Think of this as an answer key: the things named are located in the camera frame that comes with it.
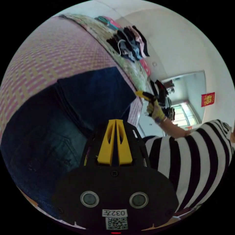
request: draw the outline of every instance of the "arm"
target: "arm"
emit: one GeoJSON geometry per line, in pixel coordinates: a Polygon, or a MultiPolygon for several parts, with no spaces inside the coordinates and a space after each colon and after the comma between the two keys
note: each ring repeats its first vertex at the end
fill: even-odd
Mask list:
{"type": "Polygon", "coordinates": [[[154,102],[154,105],[149,103],[147,112],[152,114],[152,119],[157,123],[162,130],[173,138],[177,139],[185,137],[191,133],[190,130],[185,131],[184,129],[174,125],[163,113],[161,107],[158,105],[158,101],[154,102]]]}
{"type": "Polygon", "coordinates": [[[165,121],[161,121],[159,123],[159,126],[165,133],[167,133],[168,135],[172,136],[175,139],[180,137],[185,137],[191,133],[190,130],[186,131],[174,125],[168,118],[165,121]]]}

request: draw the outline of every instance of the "bed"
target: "bed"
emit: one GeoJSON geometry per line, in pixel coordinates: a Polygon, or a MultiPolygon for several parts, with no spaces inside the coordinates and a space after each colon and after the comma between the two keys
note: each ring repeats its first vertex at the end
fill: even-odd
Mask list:
{"type": "MultiPolygon", "coordinates": [[[[0,87],[0,141],[15,111],[59,78],[116,66],[133,91],[145,90],[147,74],[140,63],[129,62],[108,46],[112,32],[82,15],[52,17],[33,31],[12,58],[0,87]]],[[[138,125],[141,109],[136,98],[129,123],[138,125]]]]}

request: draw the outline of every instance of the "white cable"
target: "white cable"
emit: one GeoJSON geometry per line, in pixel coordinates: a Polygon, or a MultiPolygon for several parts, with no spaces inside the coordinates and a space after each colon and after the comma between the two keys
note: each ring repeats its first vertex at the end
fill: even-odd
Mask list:
{"type": "Polygon", "coordinates": [[[126,42],[126,41],[125,41],[125,40],[123,40],[123,39],[119,40],[119,42],[118,42],[118,44],[117,44],[117,47],[118,47],[118,49],[119,49],[119,53],[120,53],[119,55],[121,55],[121,50],[120,50],[120,48],[119,48],[119,43],[120,43],[120,42],[126,42]]]}

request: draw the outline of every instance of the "window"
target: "window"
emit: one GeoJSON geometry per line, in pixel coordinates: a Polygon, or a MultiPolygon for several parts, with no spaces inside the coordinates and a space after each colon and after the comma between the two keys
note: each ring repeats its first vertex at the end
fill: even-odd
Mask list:
{"type": "Polygon", "coordinates": [[[187,103],[174,105],[175,120],[173,123],[179,127],[187,127],[198,124],[198,121],[187,103]]]}

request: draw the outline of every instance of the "label sticker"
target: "label sticker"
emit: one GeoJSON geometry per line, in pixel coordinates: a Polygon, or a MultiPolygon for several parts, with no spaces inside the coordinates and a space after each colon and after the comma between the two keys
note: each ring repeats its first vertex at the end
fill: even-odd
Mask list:
{"type": "Polygon", "coordinates": [[[127,217],[127,210],[102,210],[102,217],[122,218],[127,217]]]}

